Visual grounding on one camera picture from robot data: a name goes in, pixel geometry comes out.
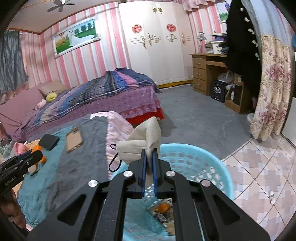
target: white wardrobe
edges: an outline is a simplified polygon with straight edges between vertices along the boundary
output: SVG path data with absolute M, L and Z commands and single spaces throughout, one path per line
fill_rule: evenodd
M 119 4 L 131 68 L 157 85 L 193 79 L 195 53 L 189 17 L 181 4 Z

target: gray curtain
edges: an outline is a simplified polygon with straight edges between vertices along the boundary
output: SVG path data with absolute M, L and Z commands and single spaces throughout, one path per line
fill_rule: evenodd
M 27 80 L 20 32 L 6 30 L 0 39 L 0 94 L 15 90 Z

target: pink stuffed toy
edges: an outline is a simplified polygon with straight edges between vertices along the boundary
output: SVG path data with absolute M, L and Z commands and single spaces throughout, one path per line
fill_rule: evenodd
M 15 149 L 15 153 L 18 155 L 24 154 L 28 151 L 28 148 L 24 144 L 18 142 L 15 143 L 13 148 Z
M 41 110 L 46 104 L 46 100 L 42 99 L 37 106 L 35 107 L 35 110 Z

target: picture frame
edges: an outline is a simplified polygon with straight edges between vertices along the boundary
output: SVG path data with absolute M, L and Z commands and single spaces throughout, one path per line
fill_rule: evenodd
M 219 2 L 215 3 L 219 23 L 226 23 L 231 1 L 232 0 L 220 0 Z
M 54 58 L 100 39 L 97 16 L 79 21 L 52 36 Z

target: yellow baseboard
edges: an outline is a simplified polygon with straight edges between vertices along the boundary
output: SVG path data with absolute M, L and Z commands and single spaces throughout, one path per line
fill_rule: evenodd
M 183 80 L 183 81 L 177 81 L 177 82 L 159 85 L 158 87 L 159 87 L 159 89 L 162 89 L 162 88 L 168 88 L 168 87 L 173 87 L 173 86 L 177 86 L 177 85 L 190 84 L 192 82 L 193 82 L 193 80 Z

